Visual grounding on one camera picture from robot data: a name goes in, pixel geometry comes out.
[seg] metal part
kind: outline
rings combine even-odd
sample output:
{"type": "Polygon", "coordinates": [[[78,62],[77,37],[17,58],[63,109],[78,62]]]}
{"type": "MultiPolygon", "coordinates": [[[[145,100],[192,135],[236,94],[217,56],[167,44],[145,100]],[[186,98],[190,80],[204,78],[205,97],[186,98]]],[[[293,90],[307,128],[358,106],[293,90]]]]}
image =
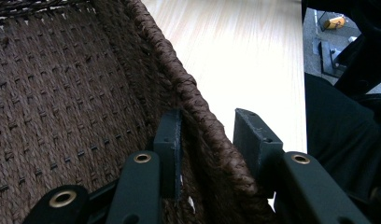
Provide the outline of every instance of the metal part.
{"type": "Polygon", "coordinates": [[[139,151],[130,155],[120,175],[106,223],[161,224],[160,180],[161,161],[158,154],[139,151]],[[148,155],[148,161],[137,162],[145,155],[148,155]]]}
{"type": "Polygon", "coordinates": [[[181,112],[174,109],[161,118],[153,151],[162,161],[162,197],[179,200],[181,192],[181,112]]]}
{"type": "Polygon", "coordinates": [[[281,158],[283,143],[255,113],[235,110],[233,144],[243,154],[248,169],[265,187],[268,197],[275,192],[275,163],[281,158]]]}
{"type": "Polygon", "coordinates": [[[60,208],[69,205],[77,197],[77,193],[71,189],[57,192],[49,201],[50,207],[60,208]]]}
{"type": "Polygon", "coordinates": [[[136,157],[134,157],[134,161],[137,163],[149,162],[150,159],[152,159],[152,158],[150,157],[149,154],[139,154],[136,157]]]}
{"type": "Polygon", "coordinates": [[[89,218],[89,194],[81,186],[65,185],[45,194],[24,224],[82,224],[89,218]]]}
{"type": "Polygon", "coordinates": [[[346,70],[346,67],[337,61],[337,56],[341,51],[332,47],[328,41],[322,40],[319,45],[319,52],[322,74],[330,77],[340,77],[346,70]]]}
{"type": "Polygon", "coordinates": [[[300,164],[308,164],[308,163],[310,163],[310,160],[307,157],[305,157],[303,155],[300,155],[300,154],[293,154],[291,156],[291,158],[292,158],[293,161],[296,161],[296,162],[298,162],[300,164]]]}

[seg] brown woven wicker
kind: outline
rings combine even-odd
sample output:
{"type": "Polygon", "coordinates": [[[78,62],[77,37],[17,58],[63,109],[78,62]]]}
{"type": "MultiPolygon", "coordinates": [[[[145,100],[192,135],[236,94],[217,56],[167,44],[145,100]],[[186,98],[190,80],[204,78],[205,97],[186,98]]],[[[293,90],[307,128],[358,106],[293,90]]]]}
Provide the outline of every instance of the brown woven wicker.
{"type": "Polygon", "coordinates": [[[162,113],[184,115],[165,223],[274,223],[246,164],[139,0],[0,1],[0,223],[50,189],[118,178],[162,113]],[[188,203],[189,197],[194,208],[188,203]]]}

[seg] basket wall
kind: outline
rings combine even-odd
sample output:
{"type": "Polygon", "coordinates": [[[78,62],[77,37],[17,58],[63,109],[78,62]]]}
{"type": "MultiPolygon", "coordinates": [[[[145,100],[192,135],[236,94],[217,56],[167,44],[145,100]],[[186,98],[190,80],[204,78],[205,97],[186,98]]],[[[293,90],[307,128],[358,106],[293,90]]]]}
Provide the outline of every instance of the basket wall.
{"type": "Polygon", "coordinates": [[[0,223],[22,222],[63,184],[93,191],[115,180],[174,107],[184,184],[179,203],[164,201],[164,221],[275,220],[141,2],[0,1],[0,17],[0,223]]]}

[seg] wicker basket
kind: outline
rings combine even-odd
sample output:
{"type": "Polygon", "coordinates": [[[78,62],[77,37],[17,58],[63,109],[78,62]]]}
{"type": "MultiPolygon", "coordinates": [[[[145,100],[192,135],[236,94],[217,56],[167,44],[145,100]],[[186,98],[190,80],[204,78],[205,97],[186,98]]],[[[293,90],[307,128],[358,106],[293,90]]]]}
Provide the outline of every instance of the wicker basket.
{"type": "Polygon", "coordinates": [[[164,222],[275,222],[140,1],[0,1],[0,223],[22,222],[50,189],[118,178],[170,108],[184,118],[183,192],[163,202],[164,222]]]}

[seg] black fabric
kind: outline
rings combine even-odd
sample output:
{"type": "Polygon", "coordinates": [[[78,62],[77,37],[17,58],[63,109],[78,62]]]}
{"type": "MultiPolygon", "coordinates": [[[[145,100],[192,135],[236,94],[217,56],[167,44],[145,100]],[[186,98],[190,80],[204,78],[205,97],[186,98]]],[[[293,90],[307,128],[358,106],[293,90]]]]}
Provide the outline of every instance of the black fabric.
{"type": "Polygon", "coordinates": [[[366,106],[374,111],[381,119],[381,93],[363,94],[352,97],[355,101],[363,106],[366,106]]]}
{"type": "Polygon", "coordinates": [[[342,189],[367,199],[381,162],[381,126],[374,112],[327,80],[305,75],[308,154],[342,189]]]}

